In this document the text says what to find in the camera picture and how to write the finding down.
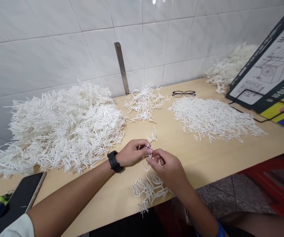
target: printed diagram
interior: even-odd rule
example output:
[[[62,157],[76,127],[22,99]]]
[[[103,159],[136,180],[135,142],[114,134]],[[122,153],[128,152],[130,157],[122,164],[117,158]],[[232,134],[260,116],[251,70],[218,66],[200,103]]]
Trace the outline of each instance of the printed diagram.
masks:
[[[266,83],[275,83],[280,81],[284,70],[284,48],[277,47],[263,61],[255,66],[260,69],[260,75],[255,77]]]
[[[243,85],[241,85],[241,87],[237,90],[237,93],[241,93],[242,91],[244,91],[245,89],[249,89],[255,92],[261,92],[262,89],[264,89],[264,87],[261,87],[262,84],[255,82],[255,81],[251,81],[251,80],[246,80]],[[255,96],[256,94],[250,91],[245,91],[242,95],[250,97]]]

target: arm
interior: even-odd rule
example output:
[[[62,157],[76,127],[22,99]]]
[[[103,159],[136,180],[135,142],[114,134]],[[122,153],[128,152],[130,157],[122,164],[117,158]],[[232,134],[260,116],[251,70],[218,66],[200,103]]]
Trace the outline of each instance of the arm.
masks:
[[[120,166],[132,165],[142,156],[152,154],[150,146],[138,150],[139,145],[148,145],[148,141],[131,140],[116,155]],[[30,209],[27,214],[33,223],[35,236],[61,236],[113,173],[107,160],[64,185]]]
[[[162,149],[153,151],[154,159],[147,159],[165,185],[179,198],[188,210],[197,232],[206,237],[216,237],[219,224],[189,183],[180,160]]]

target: metal bracket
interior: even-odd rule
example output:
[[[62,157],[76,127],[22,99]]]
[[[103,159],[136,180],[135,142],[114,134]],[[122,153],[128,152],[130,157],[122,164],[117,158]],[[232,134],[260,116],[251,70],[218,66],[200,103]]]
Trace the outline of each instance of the metal bracket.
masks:
[[[123,56],[122,56],[121,44],[119,42],[115,42],[115,48],[116,48],[118,63],[119,63],[120,71],[121,71],[122,83],[125,88],[126,94],[129,94],[130,93],[129,85],[128,85],[128,80],[127,80],[125,63],[123,61]]]

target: leg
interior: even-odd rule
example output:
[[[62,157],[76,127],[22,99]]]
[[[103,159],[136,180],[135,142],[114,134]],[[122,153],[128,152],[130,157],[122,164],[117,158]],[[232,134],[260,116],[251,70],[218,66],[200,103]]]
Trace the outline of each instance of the leg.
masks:
[[[284,217],[274,214],[236,212],[221,218],[220,221],[243,229],[256,237],[284,236]]]

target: eyeglasses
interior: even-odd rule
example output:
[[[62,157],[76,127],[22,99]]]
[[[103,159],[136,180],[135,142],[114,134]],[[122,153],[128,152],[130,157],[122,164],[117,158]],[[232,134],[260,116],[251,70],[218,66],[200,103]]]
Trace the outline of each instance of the eyeglasses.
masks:
[[[174,91],[172,96],[182,97],[182,95],[184,94],[187,97],[193,97],[193,96],[196,95],[195,93],[196,93],[195,91],[185,91],[185,92],[183,92],[183,91]]]

